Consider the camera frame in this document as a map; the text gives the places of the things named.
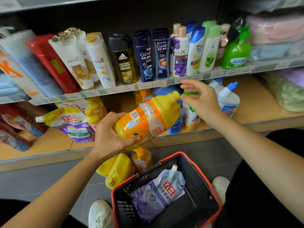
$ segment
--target adidas shower gel bottle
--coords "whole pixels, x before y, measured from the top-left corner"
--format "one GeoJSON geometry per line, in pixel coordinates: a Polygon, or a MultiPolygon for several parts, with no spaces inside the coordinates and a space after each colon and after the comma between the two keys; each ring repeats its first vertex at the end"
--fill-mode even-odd
{"type": "Polygon", "coordinates": [[[109,36],[110,50],[114,55],[118,76],[123,85],[137,82],[130,40],[132,39],[128,35],[109,36]]]}

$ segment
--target hand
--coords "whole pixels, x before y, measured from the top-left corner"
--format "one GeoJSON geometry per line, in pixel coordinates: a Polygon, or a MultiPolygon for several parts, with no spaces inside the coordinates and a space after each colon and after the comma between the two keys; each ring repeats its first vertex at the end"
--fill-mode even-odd
{"type": "Polygon", "coordinates": [[[181,95],[181,99],[191,106],[194,111],[209,126],[216,127],[222,118],[228,118],[219,107],[213,87],[197,80],[182,80],[181,88],[185,92],[198,92],[201,95],[181,95]]]}
{"type": "Polygon", "coordinates": [[[97,125],[95,143],[90,153],[96,160],[105,161],[120,153],[122,149],[139,142],[140,137],[122,138],[112,129],[112,126],[126,114],[109,112],[97,125]]]}

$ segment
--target left hand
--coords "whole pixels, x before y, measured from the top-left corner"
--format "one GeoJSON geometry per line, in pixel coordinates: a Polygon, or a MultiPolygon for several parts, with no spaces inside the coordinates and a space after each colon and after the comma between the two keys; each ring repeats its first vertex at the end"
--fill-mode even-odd
{"type": "Polygon", "coordinates": [[[105,161],[118,154],[122,149],[140,141],[140,137],[122,138],[116,134],[112,126],[127,113],[109,112],[98,124],[95,132],[95,142],[90,156],[97,161],[105,161]]]}

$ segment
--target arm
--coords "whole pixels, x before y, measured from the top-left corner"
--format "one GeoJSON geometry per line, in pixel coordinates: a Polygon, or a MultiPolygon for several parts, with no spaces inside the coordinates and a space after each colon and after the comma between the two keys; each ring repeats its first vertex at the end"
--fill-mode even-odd
{"type": "Polygon", "coordinates": [[[90,154],[3,227],[60,227],[97,168],[140,139],[125,139],[112,130],[123,115],[110,112],[105,116],[97,126],[90,154]]]}
{"type": "Polygon", "coordinates": [[[212,87],[195,80],[182,83],[185,91],[201,94],[182,95],[182,100],[230,142],[276,198],[304,224],[304,158],[227,117],[212,87]]]}

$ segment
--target adidas logo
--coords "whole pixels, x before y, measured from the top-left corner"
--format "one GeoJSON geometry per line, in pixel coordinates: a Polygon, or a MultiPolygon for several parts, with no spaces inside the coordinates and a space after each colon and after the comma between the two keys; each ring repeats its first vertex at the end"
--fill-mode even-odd
{"type": "Polygon", "coordinates": [[[118,60],[124,60],[124,59],[127,59],[127,57],[122,53],[122,54],[119,56],[118,60]]]}

